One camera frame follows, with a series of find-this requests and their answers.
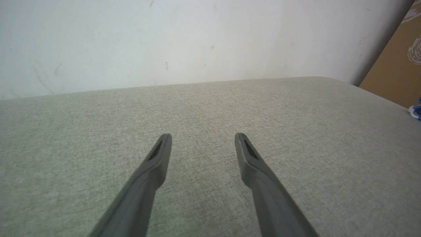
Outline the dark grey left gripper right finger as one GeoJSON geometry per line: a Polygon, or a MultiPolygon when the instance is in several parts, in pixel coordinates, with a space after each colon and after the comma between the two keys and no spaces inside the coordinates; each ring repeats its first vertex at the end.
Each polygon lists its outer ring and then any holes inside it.
{"type": "Polygon", "coordinates": [[[263,237],[317,237],[298,205],[244,133],[235,135],[241,179],[251,189],[263,237]]]}

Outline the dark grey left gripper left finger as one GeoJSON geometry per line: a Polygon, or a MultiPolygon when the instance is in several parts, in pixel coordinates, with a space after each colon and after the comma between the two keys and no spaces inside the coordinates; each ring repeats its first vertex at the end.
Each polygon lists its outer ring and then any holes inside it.
{"type": "Polygon", "coordinates": [[[144,237],[156,191],[166,179],[172,136],[162,134],[108,206],[90,237],[144,237]]]}

